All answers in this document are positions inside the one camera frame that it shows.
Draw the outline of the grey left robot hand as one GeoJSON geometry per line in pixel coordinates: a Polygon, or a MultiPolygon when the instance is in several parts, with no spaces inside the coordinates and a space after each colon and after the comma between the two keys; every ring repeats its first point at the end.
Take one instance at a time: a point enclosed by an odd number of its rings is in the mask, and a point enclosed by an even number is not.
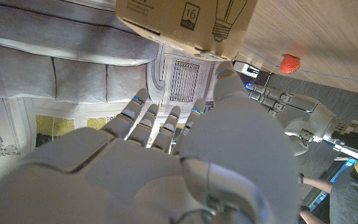
{"type": "Polygon", "coordinates": [[[335,117],[331,110],[309,96],[251,83],[245,84],[245,88],[249,98],[257,101],[281,125],[294,156],[305,153],[310,142],[321,142],[335,117]]]}

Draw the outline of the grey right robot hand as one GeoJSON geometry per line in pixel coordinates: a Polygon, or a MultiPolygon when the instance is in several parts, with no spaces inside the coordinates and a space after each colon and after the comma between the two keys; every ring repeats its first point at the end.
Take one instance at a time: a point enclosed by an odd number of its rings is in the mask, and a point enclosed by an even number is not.
{"type": "Polygon", "coordinates": [[[215,106],[195,106],[177,156],[165,152],[180,110],[151,147],[140,90],[104,128],[76,129],[0,180],[0,223],[296,223],[298,173],[280,124],[220,63],[215,106]]]}

